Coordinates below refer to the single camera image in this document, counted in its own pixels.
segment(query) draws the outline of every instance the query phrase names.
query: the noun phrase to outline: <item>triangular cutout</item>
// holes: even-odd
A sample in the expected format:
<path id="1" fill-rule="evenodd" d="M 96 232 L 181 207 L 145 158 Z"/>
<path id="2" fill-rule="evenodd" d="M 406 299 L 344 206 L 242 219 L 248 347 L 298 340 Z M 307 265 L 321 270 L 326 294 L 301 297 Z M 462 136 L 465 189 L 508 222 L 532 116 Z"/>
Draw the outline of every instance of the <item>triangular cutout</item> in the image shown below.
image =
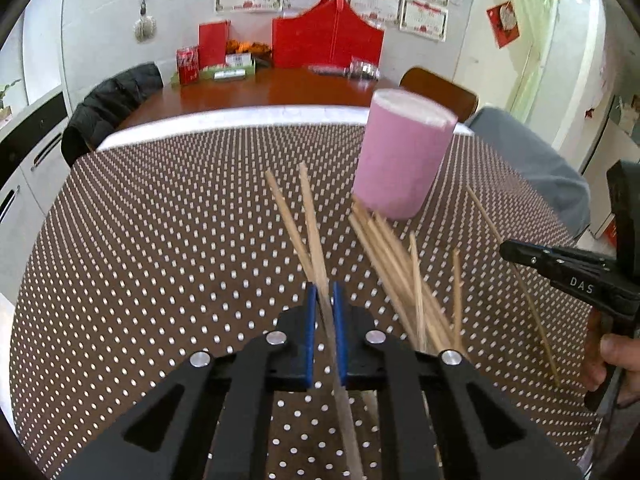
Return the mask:
<path id="1" fill-rule="evenodd" d="M 150 452 L 158 451 L 183 393 L 184 386 L 176 384 L 125 432 L 124 440 Z"/>
<path id="2" fill-rule="evenodd" d="M 493 449 L 500 449 L 524 438 L 524 430 L 497 406 L 476 384 L 466 386 L 484 436 Z"/>

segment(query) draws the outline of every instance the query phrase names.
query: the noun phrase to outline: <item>cabinet handle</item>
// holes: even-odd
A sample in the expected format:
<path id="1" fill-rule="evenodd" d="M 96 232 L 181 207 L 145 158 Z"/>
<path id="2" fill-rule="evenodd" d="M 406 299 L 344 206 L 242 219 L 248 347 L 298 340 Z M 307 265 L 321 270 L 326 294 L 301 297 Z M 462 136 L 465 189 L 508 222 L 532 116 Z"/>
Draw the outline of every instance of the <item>cabinet handle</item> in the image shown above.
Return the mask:
<path id="1" fill-rule="evenodd" d="M 4 220 L 4 217 L 9 212 L 9 208 L 15 201 L 15 197 L 20 193 L 20 186 L 16 186 L 15 189 L 12 189 L 6 198 L 2 201 L 2 205 L 0 205 L 0 223 Z"/>
<path id="2" fill-rule="evenodd" d="M 38 155 L 33 159 L 33 166 L 31 167 L 31 171 L 35 171 L 35 169 L 42 163 L 42 161 L 46 158 L 49 153 L 53 151 L 53 148 L 56 147 L 57 144 L 62 140 L 62 134 L 57 134 L 53 139 L 49 141 L 49 143 L 42 149 Z"/>

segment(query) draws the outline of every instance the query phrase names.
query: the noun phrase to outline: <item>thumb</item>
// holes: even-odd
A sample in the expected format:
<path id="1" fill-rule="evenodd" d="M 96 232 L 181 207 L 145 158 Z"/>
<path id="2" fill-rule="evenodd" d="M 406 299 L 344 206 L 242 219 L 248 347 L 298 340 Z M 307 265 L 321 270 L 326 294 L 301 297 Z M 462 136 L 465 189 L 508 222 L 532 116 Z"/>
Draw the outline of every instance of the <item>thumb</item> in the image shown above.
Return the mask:
<path id="1" fill-rule="evenodd" d="M 640 371 L 640 339 L 607 334 L 600 340 L 600 354 L 609 364 L 633 372 Z"/>

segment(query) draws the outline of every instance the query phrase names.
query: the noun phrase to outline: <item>wooden table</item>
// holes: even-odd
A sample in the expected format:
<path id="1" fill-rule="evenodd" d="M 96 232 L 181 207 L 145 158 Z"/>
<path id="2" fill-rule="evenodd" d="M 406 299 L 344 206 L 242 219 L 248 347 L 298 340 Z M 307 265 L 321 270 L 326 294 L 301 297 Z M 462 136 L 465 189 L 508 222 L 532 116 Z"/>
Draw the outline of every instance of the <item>wooden table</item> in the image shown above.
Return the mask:
<path id="1" fill-rule="evenodd" d="M 263 105 L 346 105 L 371 104 L 373 92 L 392 88 L 388 79 L 376 82 L 318 75 L 306 69 L 261 69 L 247 79 L 200 81 L 183 87 L 165 87 L 133 112 L 119 127 L 124 130 L 197 112 Z"/>

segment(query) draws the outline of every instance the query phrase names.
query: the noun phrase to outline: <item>table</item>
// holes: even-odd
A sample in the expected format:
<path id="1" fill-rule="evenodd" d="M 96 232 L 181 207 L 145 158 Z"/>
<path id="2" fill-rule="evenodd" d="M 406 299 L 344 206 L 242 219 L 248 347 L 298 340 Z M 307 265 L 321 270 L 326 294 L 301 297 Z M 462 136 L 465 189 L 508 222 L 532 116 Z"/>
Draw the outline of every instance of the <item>table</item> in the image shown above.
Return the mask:
<path id="1" fill-rule="evenodd" d="M 151 96 L 119 127 L 181 115 L 267 105 L 343 105 L 369 107 L 373 92 L 394 88 L 388 79 L 377 82 L 318 75 L 306 69 L 258 69 L 255 76 L 237 81 L 203 80 L 183 87 L 165 87 Z"/>
<path id="2" fill-rule="evenodd" d="M 302 223 L 296 164 L 307 163 L 330 277 L 346 282 L 382 330 L 402 336 L 346 221 L 362 134 L 340 123 L 233 127 L 128 144 L 74 165 L 31 255 L 12 334 L 18 435 L 47 474 L 193 351 L 233 352 L 301 301 L 304 275 L 267 168 Z M 467 183 L 504 236 L 571 243 L 543 199 L 472 136 L 454 136 L 423 210 L 394 228 L 405 243 L 416 231 L 422 272 L 448 316 L 450 251 L 460 248 L 472 360 L 577 460 L 596 427 L 577 381 L 589 308 L 524 270 L 563 376 L 558 389 Z M 316 339 L 315 389 L 276 397 L 271 480 L 347 473 L 330 363 Z M 352 409 L 365 474 L 377 479 L 378 428 L 358 396 Z"/>

